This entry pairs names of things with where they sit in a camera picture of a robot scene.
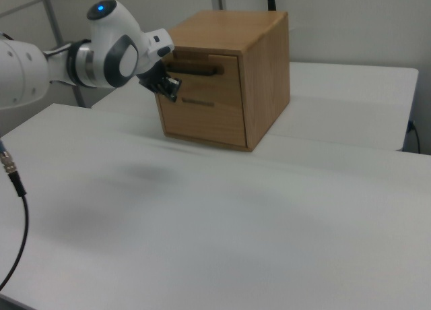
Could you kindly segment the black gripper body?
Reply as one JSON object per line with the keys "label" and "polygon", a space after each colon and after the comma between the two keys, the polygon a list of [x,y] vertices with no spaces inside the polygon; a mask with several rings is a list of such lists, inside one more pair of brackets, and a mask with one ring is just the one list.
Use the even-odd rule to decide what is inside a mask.
{"label": "black gripper body", "polygon": [[153,93],[168,95],[168,74],[162,61],[144,73],[137,74],[139,83]]}

